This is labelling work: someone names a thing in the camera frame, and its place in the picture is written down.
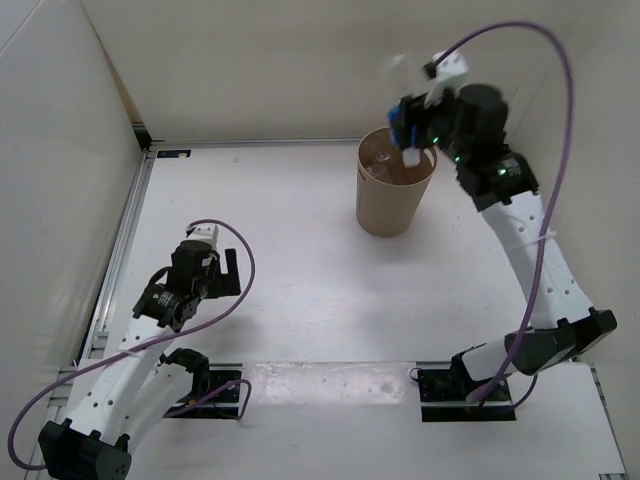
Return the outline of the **blue label plastic bottle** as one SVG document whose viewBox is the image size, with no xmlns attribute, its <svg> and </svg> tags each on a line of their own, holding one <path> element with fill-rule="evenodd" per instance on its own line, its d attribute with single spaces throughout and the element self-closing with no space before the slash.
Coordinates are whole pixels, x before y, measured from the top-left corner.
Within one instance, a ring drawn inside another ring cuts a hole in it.
<svg viewBox="0 0 640 480">
<path fill-rule="evenodd" d="M 413 95 L 405 54 L 395 55 L 389 60 L 385 79 L 397 100 L 387 113 L 391 140 L 401 152 L 404 167 L 417 168 L 426 145 L 424 125 L 420 122 L 423 108 L 422 100 Z"/>
</svg>

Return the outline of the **clear plastic bottle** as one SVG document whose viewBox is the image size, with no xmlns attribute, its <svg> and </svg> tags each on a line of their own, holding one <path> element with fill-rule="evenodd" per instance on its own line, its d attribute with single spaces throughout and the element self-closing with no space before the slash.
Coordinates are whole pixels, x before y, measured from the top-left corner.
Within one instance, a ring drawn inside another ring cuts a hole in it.
<svg viewBox="0 0 640 480">
<path fill-rule="evenodd" d="M 368 165 L 372 164 L 385 165 L 391 172 L 395 167 L 394 153 L 388 150 L 378 151 L 370 157 Z"/>
</svg>

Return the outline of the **small clear labelled bottle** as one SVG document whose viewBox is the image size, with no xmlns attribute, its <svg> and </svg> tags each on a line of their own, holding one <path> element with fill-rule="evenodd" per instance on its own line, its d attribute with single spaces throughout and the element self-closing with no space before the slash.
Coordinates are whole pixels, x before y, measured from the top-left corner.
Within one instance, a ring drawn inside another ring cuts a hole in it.
<svg viewBox="0 0 640 480">
<path fill-rule="evenodd" d="M 393 184 L 394 179 L 390 170 L 385 165 L 372 164 L 364 167 L 365 172 L 377 181 Z"/>
</svg>

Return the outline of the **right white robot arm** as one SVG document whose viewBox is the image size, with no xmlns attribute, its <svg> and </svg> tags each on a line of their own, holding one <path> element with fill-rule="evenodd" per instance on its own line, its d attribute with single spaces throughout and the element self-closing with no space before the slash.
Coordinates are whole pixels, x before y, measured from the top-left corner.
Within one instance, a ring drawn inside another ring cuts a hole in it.
<svg viewBox="0 0 640 480">
<path fill-rule="evenodd" d="M 479 402 L 513 373 L 534 376 L 578 357 L 610 335 L 617 320 L 598 310 L 564 260 L 539 184 L 527 160 L 505 141 L 509 107 L 493 86 L 471 84 L 426 105 L 406 96 L 388 114 L 403 150 L 435 147 L 451 159 L 456 180 L 498 238 L 525 296 L 524 327 L 454 355 L 449 387 Z"/>
</svg>

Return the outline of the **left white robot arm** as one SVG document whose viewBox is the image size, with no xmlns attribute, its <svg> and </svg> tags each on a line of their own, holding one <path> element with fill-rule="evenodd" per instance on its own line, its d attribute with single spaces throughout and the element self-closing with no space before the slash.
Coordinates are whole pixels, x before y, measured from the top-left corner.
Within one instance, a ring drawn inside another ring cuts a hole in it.
<svg viewBox="0 0 640 480">
<path fill-rule="evenodd" d="M 205 300 L 245 295 L 237 254 L 216 250 L 215 235 L 182 241 L 169 266 L 149 280 L 113 356 L 86 367 L 98 374 L 60 422 L 42 428 L 38 445 L 53 479 L 124 479 L 141 440 L 164 418 L 198 408 L 222 392 L 207 356 L 172 342 Z"/>
</svg>

